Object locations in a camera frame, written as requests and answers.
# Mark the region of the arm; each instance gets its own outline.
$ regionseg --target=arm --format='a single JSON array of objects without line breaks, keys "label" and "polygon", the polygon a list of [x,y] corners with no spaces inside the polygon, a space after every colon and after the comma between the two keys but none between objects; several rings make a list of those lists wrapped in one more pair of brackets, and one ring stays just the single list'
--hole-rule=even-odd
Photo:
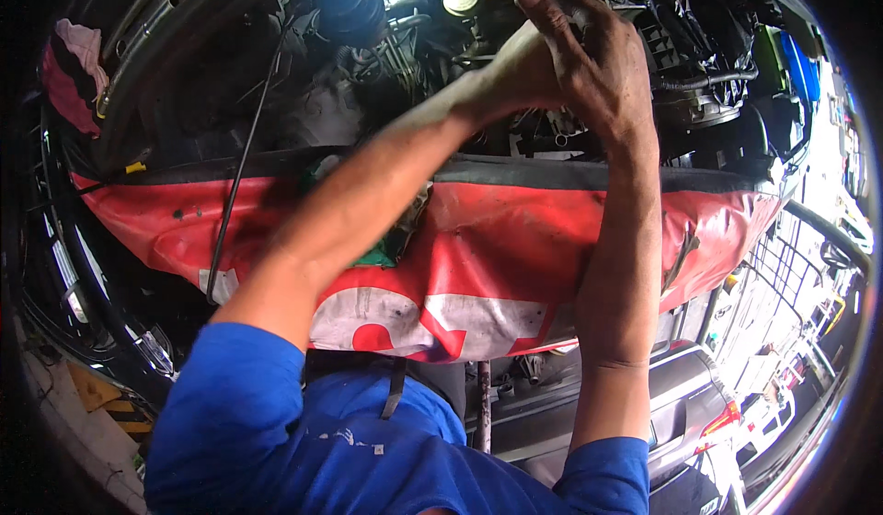
[{"label": "arm", "polygon": [[381,239],[465,140],[520,107],[561,104],[549,101],[554,87],[513,78],[528,68],[551,72],[551,64],[536,29],[523,27],[491,65],[384,128],[295,210],[212,322],[247,323],[305,351],[318,295]]},{"label": "arm", "polygon": [[[570,109],[602,137],[609,189],[577,297],[583,384],[570,450],[647,439],[649,356],[659,317],[659,146],[634,26],[597,0],[517,0],[545,36]],[[567,16],[581,25],[582,44]]]}]

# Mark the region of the black strap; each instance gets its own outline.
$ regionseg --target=black strap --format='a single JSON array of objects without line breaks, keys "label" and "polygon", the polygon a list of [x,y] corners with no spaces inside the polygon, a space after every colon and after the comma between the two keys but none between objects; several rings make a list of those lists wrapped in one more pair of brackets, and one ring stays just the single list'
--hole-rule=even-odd
[{"label": "black strap", "polygon": [[408,367],[407,358],[396,358],[392,365],[392,376],[390,376],[390,395],[387,396],[386,404],[383,406],[381,420],[388,420],[392,417],[393,412],[398,407],[398,401],[402,399],[404,392],[404,374]]}]

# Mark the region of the mechanic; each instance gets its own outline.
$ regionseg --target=mechanic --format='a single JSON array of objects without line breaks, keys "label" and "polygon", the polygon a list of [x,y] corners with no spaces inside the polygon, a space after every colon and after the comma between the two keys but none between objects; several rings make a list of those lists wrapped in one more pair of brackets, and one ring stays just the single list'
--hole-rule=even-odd
[{"label": "mechanic", "polygon": [[[516,1],[529,21],[493,62],[330,173],[202,330],[155,425],[152,512],[647,512],[661,219],[644,47],[597,0]],[[467,448],[457,395],[431,380],[397,391],[396,372],[372,364],[302,391],[318,295],[472,134],[562,104],[602,137],[609,186],[576,300],[583,381],[557,485]]]}]

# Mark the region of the blue shirt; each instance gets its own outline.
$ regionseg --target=blue shirt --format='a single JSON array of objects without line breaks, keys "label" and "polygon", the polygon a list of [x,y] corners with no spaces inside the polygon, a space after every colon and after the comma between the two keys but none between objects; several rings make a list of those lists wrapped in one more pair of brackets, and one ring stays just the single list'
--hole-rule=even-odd
[{"label": "blue shirt", "polygon": [[411,378],[380,419],[389,371],[322,377],[247,325],[200,334],[156,422],[145,475],[155,513],[646,513],[647,443],[608,438],[568,457],[549,489],[465,446],[457,415]]}]

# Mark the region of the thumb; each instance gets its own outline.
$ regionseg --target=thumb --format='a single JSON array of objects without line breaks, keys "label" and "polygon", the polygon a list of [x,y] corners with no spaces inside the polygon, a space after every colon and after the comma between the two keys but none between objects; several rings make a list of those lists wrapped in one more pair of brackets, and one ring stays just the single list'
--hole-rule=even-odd
[{"label": "thumb", "polygon": [[554,0],[516,0],[549,44],[552,52],[574,55],[582,47],[570,32],[567,16]]}]

